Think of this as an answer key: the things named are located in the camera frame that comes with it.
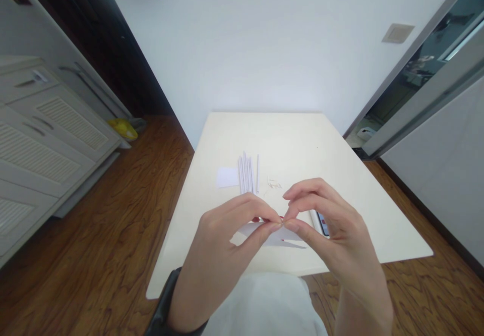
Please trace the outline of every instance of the forearm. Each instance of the forearm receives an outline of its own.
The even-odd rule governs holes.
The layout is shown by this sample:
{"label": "forearm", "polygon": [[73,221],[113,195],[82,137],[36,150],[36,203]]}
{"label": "forearm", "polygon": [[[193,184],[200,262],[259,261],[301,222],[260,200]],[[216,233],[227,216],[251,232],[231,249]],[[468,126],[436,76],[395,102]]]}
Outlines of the forearm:
{"label": "forearm", "polygon": [[389,336],[393,325],[393,307],[386,285],[371,298],[361,301],[341,288],[335,334],[337,336]]}

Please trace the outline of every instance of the finger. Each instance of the finger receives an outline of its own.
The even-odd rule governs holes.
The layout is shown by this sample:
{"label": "finger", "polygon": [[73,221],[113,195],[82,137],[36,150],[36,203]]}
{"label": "finger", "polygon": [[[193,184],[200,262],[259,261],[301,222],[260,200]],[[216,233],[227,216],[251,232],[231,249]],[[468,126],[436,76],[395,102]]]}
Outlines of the finger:
{"label": "finger", "polygon": [[282,223],[282,219],[276,211],[264,201],[249,201],[223,214],[220,218],[221,225],[227,235],[233,236],[235,232],[247,224],[254,217],[261,217],[271,222]]}
{"label": "finger", "polygon": [[292,185],[282,197],[286,200],[291,200],[301,193],[316,193],[321,197],[336,202],[340,206],[353,209],[334,188],[321,178],[300,181]]}
{"label": "finger", "polygon": [[241,206],[249,201],[260,201],[265,203],[263,199],[261,199],[260,197],[257,197],[252,192],[246,192],[242,195],[231,198],[227,202],[224,202],[220,206],[217,206],[214,209],[210,210],[210,212],[226,214],[231,210],[235,209],[236,207]]}
{"label": "finger", "polygon": [[308,223],[299,219],[286,221],[284,226],[299,235],[318,255],[326,262],[328,255],[331,254],[333,243],[326,239]]}
{"label": "finger", "polygon": [[351,212],[346,208],[330,201],[324,197],[316,194],[309,194],[306,197],[295,200],[289,205],[284,221],[288,221],[296,216],[300,212],[316,210],[324,216],[325,221],[330,221],[333,224],[341,224],[342,222],[350,221]]}
{"label": "finger", "polygon": [[287,203],[287,205],[289,206],[295,200],[299,200],[300,198],[306,197],[306,196],[308,196],[309,194],[312,194],[312,193],[314,193],[314,192],[306,192],[306,191],[299,192],[296,196],[294,196],[293,198],[291,198],[289,200],[289,202]]}
{"label": "finger", "polygon": [[267,238],[281,227],[281,223],[267,222],[262,224],[236,248],[236,252],[238,252],[241,257],[240,261],[245,265],[245,268],[257,254],[261,246],[266,242]]}

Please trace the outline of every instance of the dark door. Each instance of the dark door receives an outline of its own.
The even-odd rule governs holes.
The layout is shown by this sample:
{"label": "dark door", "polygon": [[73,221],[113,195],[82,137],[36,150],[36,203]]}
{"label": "dark door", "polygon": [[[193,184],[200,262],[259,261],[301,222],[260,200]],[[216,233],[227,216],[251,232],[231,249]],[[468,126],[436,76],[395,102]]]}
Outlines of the dark door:
{"label": "dark door", "polygon": [[39,0],[136,117],[173,115],[114,0]]}

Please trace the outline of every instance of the smartphone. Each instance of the smartphone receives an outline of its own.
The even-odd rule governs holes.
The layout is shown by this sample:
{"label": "smartphone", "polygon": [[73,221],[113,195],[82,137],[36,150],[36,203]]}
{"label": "smartphone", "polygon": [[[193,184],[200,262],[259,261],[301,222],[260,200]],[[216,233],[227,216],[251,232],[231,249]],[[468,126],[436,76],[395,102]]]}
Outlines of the smartphone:
{"label": "smartphone", "polygon": [[313,219],[313,225],[316,231],[326,237],[329,236],[328,225],[324,221],[324,217],[316,210],[310,211],[311,218]]}

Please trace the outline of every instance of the white pants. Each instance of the white pants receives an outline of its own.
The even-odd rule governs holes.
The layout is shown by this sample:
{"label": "white pants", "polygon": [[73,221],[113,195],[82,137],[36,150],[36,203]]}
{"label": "white pants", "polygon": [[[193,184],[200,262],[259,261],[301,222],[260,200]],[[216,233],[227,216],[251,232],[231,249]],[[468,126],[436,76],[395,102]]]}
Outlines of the white pants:
{"label": "white pants", "polygon": [[203,335],[328,336],[306,282],[278,273],[242,276],[210,317]]}

